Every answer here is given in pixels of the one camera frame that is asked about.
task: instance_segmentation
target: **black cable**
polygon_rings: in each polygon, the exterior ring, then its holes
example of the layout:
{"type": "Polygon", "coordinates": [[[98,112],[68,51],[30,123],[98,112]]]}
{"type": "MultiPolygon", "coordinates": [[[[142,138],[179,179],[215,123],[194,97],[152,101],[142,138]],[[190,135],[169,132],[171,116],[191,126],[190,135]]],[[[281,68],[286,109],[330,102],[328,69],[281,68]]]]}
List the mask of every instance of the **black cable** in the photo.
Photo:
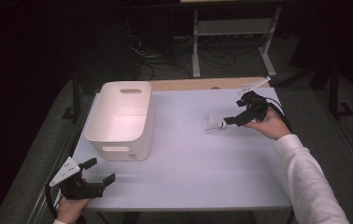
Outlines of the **black cable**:
{"type": "Polygon", "coordinates": [[[57,218],[57,210],[55,209],[53,203],[52,203],[52,199],[51,199],[51,186],[50,186],[50,181],[52,180],[52,178],[57,174],[57,172],[59,171],[60,169],[57,169],[56,171],[54,171],[49,180],[48,180],[48,183],[46,183],[45,185],[45,194],[46,194],[46,202],[48,204],[48,208],[51,212],[51,214],[54,216],[54,218],[57,218]]]}
{"type": "Polygon", "coordinates": [[[97,215],[105,222],[105,224],[109,224],[109,222],[106,220],[106,218],[100,212],[97,212],[97,215]]]}

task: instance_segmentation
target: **white object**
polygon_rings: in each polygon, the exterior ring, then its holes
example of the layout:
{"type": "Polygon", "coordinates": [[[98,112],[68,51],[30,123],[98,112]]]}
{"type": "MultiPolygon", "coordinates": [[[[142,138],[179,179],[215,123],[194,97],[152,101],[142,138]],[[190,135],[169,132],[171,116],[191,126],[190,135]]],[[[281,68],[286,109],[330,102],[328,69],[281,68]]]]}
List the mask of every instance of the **white object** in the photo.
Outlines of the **white object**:
{"type": "Polygon", "coordinates": [[[142,161],[150,150],[154,111],[144,81],[108,82],[90,114],[86,138],[110,161],[142,161]]]}
{"type": "Polygon", "coordinates": [[[64,162],[63,166],[60,168],[60,170],[50,181],[49,185],[51,187],[54,187],[55,185],[63,182],[69,176],[74,175],[79,171],[80,168],[75,163],[75,161],[72,158],[68,157],[68,159],[66,159],[66,161],[64,162]]]}
{"type": "Polygon", "coordinates": [[[245,83],[244,84],[244,87],[241,88],[241,90],[238,92],[238,95],[242,96],[244,95],[245,93],[249,92],[249,91],[253,91],[255,90],[256,88],[258,88],[259,86],[263,85],[264,83],[270,81],[270,78],[267,77],[263,80],[259,80],[259,81],[254,81],[254,82],[251,82],[251,83],[245,83]]]}
{"type": "MultiPolygon", "coordinates": [[[[156,111],[150,155],[144,161],[106,161],[82,135],[75,161],[97,158],[88,182],[109,171],[118,183],[91,201],[92,211],[271,210],[290,208],[289,190],[273,140],[237,126],[203,131],[204,115],[241,113],[239,89],[153,91],[156,111]]],[[[257,88],[277,100],[272,88],[257,88]]]]}
{"type": "Polygon", "coordinates": [[[219,119],[211,114],[207,114],[205,116],[205,122],[204,122],[205,131],[208,131],[211,129],[225,129],[226,127],[227,127],[227,124],[223,119],[219,119]]]}

